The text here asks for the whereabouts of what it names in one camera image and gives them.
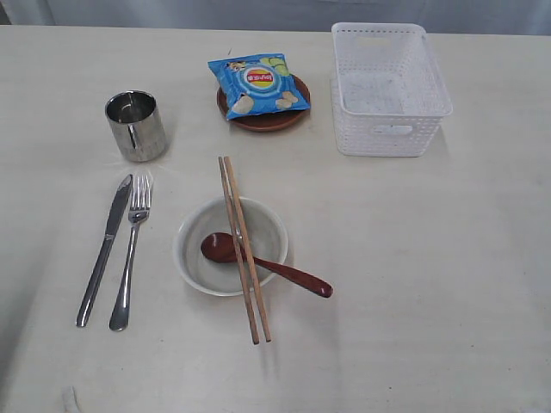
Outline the white ceramic bowl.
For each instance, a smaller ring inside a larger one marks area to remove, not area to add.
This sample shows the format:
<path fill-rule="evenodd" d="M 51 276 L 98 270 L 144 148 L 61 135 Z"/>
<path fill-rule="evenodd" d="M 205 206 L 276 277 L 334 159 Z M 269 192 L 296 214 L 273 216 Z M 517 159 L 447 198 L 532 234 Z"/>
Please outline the white ceramic bowl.
<path fill-rule="evenodd" d="M 284 263 L 288 255 L 288 231 L 281 218 L 257 200 L 243 197 L 241 206 L 254 256 Z M 219 231 L 230 231 L 222 196 L 202 204 L 184 219 L 173 243 L 176 267 L 184 280 L 202 293 L 239 296 L 243 292 L 238 265 L 210 261 L 200 249 L 205 237 Z"/>

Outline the wooden chopstick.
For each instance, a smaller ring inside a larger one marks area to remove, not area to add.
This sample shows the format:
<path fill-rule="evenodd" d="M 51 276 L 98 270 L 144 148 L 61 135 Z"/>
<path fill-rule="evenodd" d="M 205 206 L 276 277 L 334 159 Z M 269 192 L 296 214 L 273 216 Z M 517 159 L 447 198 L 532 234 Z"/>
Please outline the wooden chopstick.
<path fill-rule="evenodd" d="M 225 156 L 222 158 L 226 167 L 226 173 L 227 173 L 228 183 L 229 183 L 229 191 L 232 197 L 232 207 L 233 207 L 233 213 L 234 213 L 234 218 L 236 223 L 237 237 L 240 243 L 240 252 L 241 252 L 241 249 L 244 249 L 245 251 L 246 261 L 249 266 L 249 273 L 251 276 L 252 286 L 255 293 L 255 301 L 258 307 L 258 313 L 262 323 L 265 341 L 271 342 L 272 336 L 269 329 L 268 316 L 264 305 L 262 289 L 260 287 L 260 281 L 257 276 L 257 270 L 252 259 L 253 255 L 252 255 L 251 243 L 250 243 L 249 234 L 245 223 L 245 216 L 244 216 L 243 207 L 241 204 L 241 199 L 238 191 L 237 180 L 233 174 L 233 168 L 232 168 L 232 163 L 230 158 L 228 156 Z"/>
<path fill-rule="evenodd" d="M 240 282 L 241 282 L 241 287 L 242 287 L 244 300 L 245 300 L 245 309 L 246 309 L 247 317 L 249 320 L 250 331 L 251 331 L 251 339 L 254 345 L 258 345 L 259 335 L 257 331 L 257 322 L 255 319 L 255 312 L 253 310 L 253 304 L 251 299 L 250 287 L 248 284 L 247 273 L 245 271 L 245 265 L 244 265 L 242 254 L 240 252 L 240 243 L 237 237 L 236 223 L 235 223 L 233 207 L 232 207 L 232 197 L 230 195 L 226 167 L 222 157 L 218 157 L 218 164 L 220 167 L 220 179 L 221 179 L 223 194 L 224 194 L 225 203 L 226 203 L 226 214 L 228 217 L 228 222 L 231 230 L 232 247 L 230 248 L 230 251 L 234 253 L 238 264 Z"/>

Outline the dark wooden spoon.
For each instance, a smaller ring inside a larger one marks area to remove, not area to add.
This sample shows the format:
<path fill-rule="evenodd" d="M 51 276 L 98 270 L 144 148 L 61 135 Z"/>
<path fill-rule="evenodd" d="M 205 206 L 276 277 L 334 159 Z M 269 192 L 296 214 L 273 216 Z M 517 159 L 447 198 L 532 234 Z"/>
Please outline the dark wooden spoon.
<path fill-rule="evenodd" d="M 225 232 L 215 232 L 205 237 L 201 242 L 201 253 L 208 260 L 217 263 L 238 261 L 233 237 L 231 234 Z M 333 294 L 333 287 L 328 282 L 314 275 L 280 263 L 266 261 L 255 256 L 253 256 L 252 259 L 255 265 L 268 269 L 272 273 L 278 274 L 322 298 L 328 299 Z"/>

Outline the blue chips bag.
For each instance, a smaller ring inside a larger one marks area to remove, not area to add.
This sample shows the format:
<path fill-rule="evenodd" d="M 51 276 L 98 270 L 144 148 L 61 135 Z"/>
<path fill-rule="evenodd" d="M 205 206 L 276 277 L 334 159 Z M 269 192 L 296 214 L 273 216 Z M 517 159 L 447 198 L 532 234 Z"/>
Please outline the blue chips bag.
<path fill-rule="evenodd" d="M 310 108 L 282 53 L 212 60 L 207 66 L 226 96 L 228 120 Z"/>

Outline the silver fork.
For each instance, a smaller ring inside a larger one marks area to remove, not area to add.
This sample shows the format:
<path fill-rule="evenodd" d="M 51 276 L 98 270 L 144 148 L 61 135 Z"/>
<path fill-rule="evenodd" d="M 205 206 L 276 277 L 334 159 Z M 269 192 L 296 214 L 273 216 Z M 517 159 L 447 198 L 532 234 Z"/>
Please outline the silver fork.
<path fill-rule="evenodd" d="M 141 224 L 149 218 L 151 206 L 152 181 L 150 177 L 147 174 L 135 176 L 128 212 L 130 237 L 127 246 L 125 267 L 121 277 L 115 306 L 108 323 L 108 327 L 112 331 L 122 331 L 129 323 L 133 261 L 138 242 L 139 228 Z"/>

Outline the silver table knife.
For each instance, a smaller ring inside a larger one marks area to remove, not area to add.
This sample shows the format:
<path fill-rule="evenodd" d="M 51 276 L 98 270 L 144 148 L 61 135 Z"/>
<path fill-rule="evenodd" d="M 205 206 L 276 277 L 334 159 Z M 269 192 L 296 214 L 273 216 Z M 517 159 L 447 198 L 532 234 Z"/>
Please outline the silver table knife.
<path fill-rule="evenodd" d="M 133 184 L 133 175 L 128 174 L 121 182 L 115 192 L 115 197 L 111 203 L 108 213 L 108 220 L 102 240 L 102 245 L 96 259 L 95 266 L 91 273 L 88 285 L 86 287 L 83 300 L 77 313 L 76 326 L 83 328 L 87 325 L 96 295 L 101 284 L 102 276 L 112 249 L 117 231 L 119 229 L 123 213 L 126 211 L 127 202 Z"/>

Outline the white perforated plastic basket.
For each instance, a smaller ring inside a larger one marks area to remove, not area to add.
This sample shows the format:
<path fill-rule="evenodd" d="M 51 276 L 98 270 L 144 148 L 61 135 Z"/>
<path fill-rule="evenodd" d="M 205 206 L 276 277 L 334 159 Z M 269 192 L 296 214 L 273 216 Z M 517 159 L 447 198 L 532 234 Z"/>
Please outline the white perforated plastic basket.
<path fill-rule="evenodd" d="M 425 30 L 406 23 L 332 25 L 331 102 L 348 156 L 420 157 L 452 102 Z"/>

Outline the shiny steel cup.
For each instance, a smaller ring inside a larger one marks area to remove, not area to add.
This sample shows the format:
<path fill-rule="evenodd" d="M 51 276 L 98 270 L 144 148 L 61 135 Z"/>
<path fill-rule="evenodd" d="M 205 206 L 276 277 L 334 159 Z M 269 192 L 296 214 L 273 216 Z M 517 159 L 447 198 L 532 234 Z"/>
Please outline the shiny steel cup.
<path fill-rule="evenodd" d="M 132 163 L 150 162 L 169 147 L 156 99 L 141 90 L 123 91 L 105 105 L 104 113 L 121 155 Z"/>

